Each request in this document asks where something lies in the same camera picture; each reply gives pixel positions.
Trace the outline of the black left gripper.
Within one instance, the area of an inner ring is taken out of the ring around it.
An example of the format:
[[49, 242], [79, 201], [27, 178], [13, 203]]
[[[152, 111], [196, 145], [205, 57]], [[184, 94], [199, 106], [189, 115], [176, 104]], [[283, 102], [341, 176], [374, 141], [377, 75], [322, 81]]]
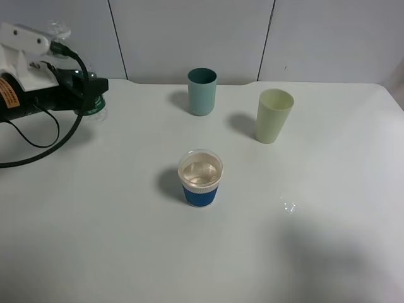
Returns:
[[54, 86], [26, 92], [9, 73], [1, 75], [1, 121], [12, 121], [43, 110], [101, 111], [105, 108], [103, 94], [109, 89], [106, 78], [90, 78], [85, 85], [84, 73], [79, 69], [57, 69], [58, 82]]

